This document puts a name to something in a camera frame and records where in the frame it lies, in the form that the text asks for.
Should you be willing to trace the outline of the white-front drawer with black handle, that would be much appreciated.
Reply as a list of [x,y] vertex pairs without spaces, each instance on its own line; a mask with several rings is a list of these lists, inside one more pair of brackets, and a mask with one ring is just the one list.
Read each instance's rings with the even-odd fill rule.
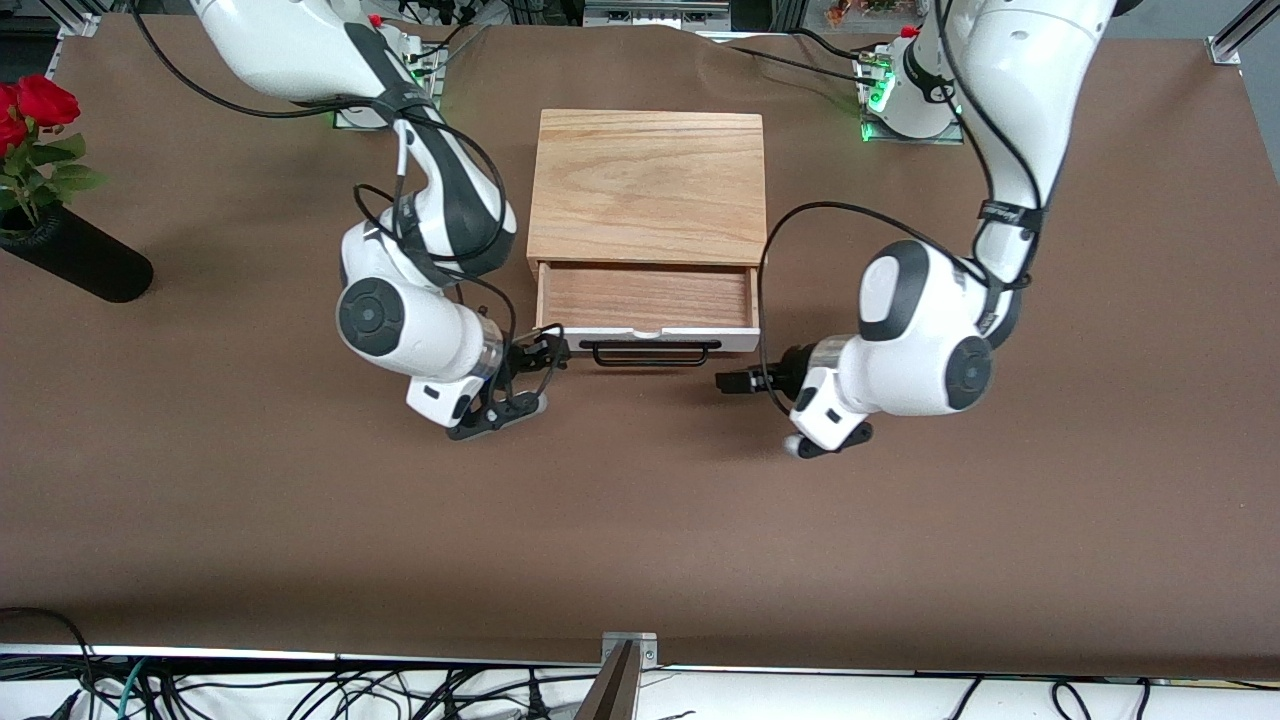
[[539,263],[536,324],[599,366],[701,366],[756,351],[748,266]]

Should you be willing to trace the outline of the wooden drawer cabinet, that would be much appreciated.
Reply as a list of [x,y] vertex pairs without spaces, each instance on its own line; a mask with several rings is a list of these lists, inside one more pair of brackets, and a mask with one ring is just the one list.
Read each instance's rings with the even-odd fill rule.
[[765,208],[758,114],[547,109],[526,259],[755,266]]

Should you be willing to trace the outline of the brown table cover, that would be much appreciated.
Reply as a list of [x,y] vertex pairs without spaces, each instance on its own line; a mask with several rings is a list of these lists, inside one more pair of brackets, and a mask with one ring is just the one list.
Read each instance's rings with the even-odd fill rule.
[[579,357],[448,439],[334,322],[392,138],[216,108],[125,17],[56,78],[108,176],[76,210],[155,282],[0,252],[0,606],[95,644],[1280,676],[1280,183],[1199,41],[1100,46],[988,395],[813,460],[716,364]]

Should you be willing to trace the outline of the grey background device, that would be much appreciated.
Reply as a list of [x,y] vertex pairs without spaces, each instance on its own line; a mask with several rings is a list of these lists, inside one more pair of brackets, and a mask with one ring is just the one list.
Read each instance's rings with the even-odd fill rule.
[[584,0],[582,27],[668,26],[692,32],[730,32],[730,0]]

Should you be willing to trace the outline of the black cylindrical vase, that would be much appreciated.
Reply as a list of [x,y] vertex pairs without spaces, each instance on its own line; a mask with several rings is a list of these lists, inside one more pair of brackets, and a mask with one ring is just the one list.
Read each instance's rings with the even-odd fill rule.
[[145,255],[58,202],[37,222],[19,208],[1,213],[0,250],[111,304],[138,299],[154,281]]

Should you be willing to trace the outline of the colourful background objects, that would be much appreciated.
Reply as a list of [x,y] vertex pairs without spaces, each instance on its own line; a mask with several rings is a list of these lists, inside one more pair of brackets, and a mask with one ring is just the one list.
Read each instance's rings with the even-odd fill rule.
[[902,13],[913,13],[911,0],[824,0],[823,17],[829,27],[837,28],[849,23],[888,22]]

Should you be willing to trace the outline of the large red rose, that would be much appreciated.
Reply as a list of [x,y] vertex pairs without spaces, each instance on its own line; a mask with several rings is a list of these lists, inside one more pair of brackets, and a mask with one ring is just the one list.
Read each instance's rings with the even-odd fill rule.
[[41,128],[69,126],[81,117],[77,97],[45,76],[24,76],[17,81],[15,106]]

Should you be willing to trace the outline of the small red rose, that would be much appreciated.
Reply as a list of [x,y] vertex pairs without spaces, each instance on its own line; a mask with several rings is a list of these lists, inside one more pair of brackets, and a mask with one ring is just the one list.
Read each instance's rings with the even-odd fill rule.
[[0,158],[27,141],[29,129],[19,109],[18,86],[0,83]]

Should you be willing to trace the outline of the aluminium frame profile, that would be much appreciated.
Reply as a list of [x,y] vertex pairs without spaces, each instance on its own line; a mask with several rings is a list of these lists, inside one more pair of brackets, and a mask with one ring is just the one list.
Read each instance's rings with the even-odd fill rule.
[[1249,0],[1204,46],[1215,65],[1239,65],[1240,50],[1272,20],[1280,18],[1280,0]]
[[36,0],[58,23],[58,37],[91,37],[115,0]]

